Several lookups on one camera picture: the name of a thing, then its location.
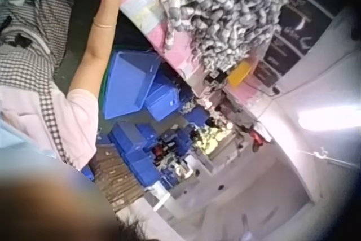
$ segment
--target white fabric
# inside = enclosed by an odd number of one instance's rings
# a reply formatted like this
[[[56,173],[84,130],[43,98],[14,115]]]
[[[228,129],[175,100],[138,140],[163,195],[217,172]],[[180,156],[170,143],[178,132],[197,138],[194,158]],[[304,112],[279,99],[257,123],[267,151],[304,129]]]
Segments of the white fabric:
[[[37,142],[41,149],[57,152],[42,118],[38,94],[7,86],[0,86],[0,93],[5,120]],[[65,97],[55,84],[51,96],[63,147],[80,170],[96,151],[98,101],[92,93],[81,89]]]

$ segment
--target dark hair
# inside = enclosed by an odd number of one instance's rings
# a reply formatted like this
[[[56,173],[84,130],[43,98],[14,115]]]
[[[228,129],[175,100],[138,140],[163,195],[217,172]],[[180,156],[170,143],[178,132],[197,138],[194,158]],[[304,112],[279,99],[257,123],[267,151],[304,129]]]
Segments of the dark hair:
[[[119,226],[119,241],[158,241],[156,239],[147,239],[142,224],[139,220],[130,222],[123,221],[117,217]]]

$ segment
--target woman's arm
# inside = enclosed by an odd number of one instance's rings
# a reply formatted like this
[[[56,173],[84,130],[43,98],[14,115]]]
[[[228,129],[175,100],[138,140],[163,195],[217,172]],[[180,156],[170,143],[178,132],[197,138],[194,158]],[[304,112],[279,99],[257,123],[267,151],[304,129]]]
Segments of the woman's arm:
[[[112,51],[121,0],[102,0],[91,26],[83,59],[69,91],[85,89],[98,97]]]

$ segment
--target woman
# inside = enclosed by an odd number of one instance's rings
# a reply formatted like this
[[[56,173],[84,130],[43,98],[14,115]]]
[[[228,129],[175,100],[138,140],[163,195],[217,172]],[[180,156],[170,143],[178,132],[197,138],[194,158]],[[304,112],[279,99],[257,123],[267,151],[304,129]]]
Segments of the woman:
[[[71,2],[27,0],[21,7],[0,7],[1,118],[78,170],[96,151],[97,99],[120,3],[101,1],[67,96],[52,78],[65,53]]]

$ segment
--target ceiling light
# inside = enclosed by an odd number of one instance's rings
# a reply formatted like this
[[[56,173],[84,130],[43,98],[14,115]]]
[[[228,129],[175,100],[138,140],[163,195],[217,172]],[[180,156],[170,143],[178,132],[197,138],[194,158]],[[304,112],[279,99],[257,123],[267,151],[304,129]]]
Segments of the ceiling light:
[[[338,130],[361,126],[361,110],[355,106],[339,106],[303,111],[298,123],[311,131]]]

